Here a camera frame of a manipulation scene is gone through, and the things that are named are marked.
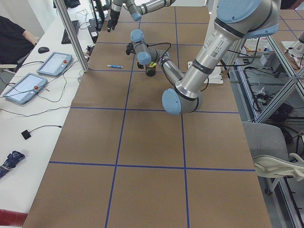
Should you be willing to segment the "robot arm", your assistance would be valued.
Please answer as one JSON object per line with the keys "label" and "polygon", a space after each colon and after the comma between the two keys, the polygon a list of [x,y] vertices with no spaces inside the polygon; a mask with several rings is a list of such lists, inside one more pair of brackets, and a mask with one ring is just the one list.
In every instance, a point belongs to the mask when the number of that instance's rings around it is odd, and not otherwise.
{"label": "robot arm", "polygon": [[149,48],[140,29],[130,38],[138,62],[158,63],[173,88],[162,94],[162,106],[172,115],[191,113],[201,107],[200,87],[214,71],[231,45],[242,38],[259,38],[275,34],[279,27],[279,0],[220,0],[216,5],[214,30],[205,39],[200,52],[183,74],[163,50]]}
{"label": "robot arm", "polygon": [[126,5],[133,21],[140,21],[143,15],[154,12],[163,7],[168,7],[174,2],[175,0],[152,0],[151,2],[137,6],[134,0],[113,0],[110,8],[111,18],[108,20],[107,24],[107,32],[111,32],[111,30],[115,29],[123,4]]}

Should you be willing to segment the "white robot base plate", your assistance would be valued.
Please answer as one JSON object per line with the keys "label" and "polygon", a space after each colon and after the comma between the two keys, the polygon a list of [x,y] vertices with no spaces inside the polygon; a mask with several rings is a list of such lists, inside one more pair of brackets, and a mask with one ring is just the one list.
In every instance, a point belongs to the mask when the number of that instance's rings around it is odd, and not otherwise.
{"label": "white robot base plate", "polygon": [[192,61],[187,62],[187,71],[185,73],[186,78],[189,80],[190,84],[193,86],[201,85],[202,83],[206,84],[207,82],[211,84],[222,84],[222,73],[221,68],[219,66],[215,67],[213,72],[208,76],[208,78],[205,78],[205,81],[202,82],[201,77],[197,77],[196,73],[193,73],[192,71],[189,71],[190,67],[192,66]]}

